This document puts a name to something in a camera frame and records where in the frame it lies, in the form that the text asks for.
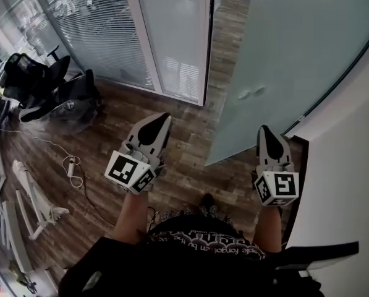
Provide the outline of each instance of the frosted glass door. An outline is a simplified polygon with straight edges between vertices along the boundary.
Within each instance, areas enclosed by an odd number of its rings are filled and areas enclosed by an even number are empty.
[[[284,132],[336,83],[369,40],[369,0],[251,0],[208,163]]]
[[[163,93],[203,103],[209,0],[139,0]]]

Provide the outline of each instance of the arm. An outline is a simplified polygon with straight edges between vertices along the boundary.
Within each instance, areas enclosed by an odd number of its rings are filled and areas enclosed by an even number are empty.
[[[139,243],[141,234],[146,233],[147,211],[148,193],[134,195],[128,192],[111,238],[128,244]]]
[[[281,216],[277,207],[263,207],[258,217],[253,242],[261,250],[278,253],[282,250]]]

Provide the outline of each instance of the wall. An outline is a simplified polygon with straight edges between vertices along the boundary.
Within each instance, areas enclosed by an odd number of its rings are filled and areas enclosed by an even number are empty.
[[[369,296],[369,50],[291,134],[310,141],[289,246],[360,242],[360,253],[315,270],[326,296]]]
[[[336,89],[287,133],[308,141],[340,123],[369,100],[369,49]]]

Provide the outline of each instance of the white plastic device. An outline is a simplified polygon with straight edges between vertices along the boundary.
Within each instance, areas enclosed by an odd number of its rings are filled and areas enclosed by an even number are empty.
[[[71,157],[70,162],[69,162],[69,169],[67,170],[67,176],[70,178],[73,177],[73,174],[74,174],[74,165],[75,165],[75,158]]]

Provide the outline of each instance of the office chair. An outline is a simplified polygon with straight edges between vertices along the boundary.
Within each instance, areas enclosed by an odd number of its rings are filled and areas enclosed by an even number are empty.
[[[26,54],[14,53],[0,67],[0,86],[3,95],[20,103],[21,108],[31,108],[42,104],[51,92],[65,81],[70,56],[59,59],[56,47],[48,56],[56,62],[50,67],[41,64]]]
[[[91,124],[101,97],[89,69],[85,75],[63,83],[40,105],[22,109],[20,122],[28,131],[73,135]]]

